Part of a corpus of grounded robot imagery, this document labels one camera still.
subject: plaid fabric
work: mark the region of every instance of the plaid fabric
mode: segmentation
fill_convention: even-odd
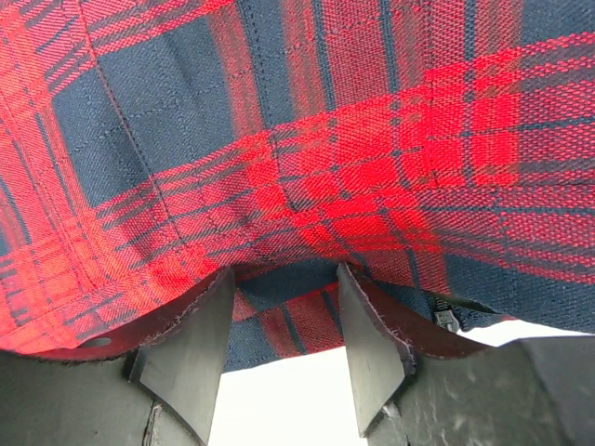
[[[0,5],[0,348],[227,265],[228,370],[335,347],[342,260],[421,312],[595,329],[590,2]]]

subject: zipper pull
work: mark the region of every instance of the zipper pull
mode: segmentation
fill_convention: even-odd
[[[455,316],[453,308],[443,300],[436,297],[436,306],[434,311],[436,325],[449,332],[456,333],[461,328],[461,323]]]

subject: zipper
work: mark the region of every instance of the zipper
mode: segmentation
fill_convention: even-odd
[[[456,318],[455,312],[448,302],[436,295],[430,295],[430,303],[436,325],[451,333],[456,333],[461,329],[461,322]]]

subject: hole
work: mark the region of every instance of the hole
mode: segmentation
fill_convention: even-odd
[[[78,346],[78,348],[104,347],[109,346],[111,343],[112,340],[109,337],[95,337],[85,341],[83,344]]]

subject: red and navy tartan fabric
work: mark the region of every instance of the red and navy tartan fabric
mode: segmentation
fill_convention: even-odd
[[[228,265],[228,370],[335,347],[343,260],[595,329],[592,2],[0,5],[0,348]]]

